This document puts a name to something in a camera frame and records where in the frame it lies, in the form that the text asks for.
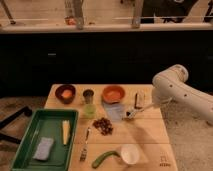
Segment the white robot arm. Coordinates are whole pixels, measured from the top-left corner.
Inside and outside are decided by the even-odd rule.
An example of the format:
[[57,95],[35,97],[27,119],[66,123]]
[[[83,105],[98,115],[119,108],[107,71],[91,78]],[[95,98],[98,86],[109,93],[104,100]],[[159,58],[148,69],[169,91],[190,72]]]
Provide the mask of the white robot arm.
[[160,96],[185,104],[213,125],[213,95],[188,86],[188,77],[187,69],[176,64],[157,73],[152,79],[152,84]]

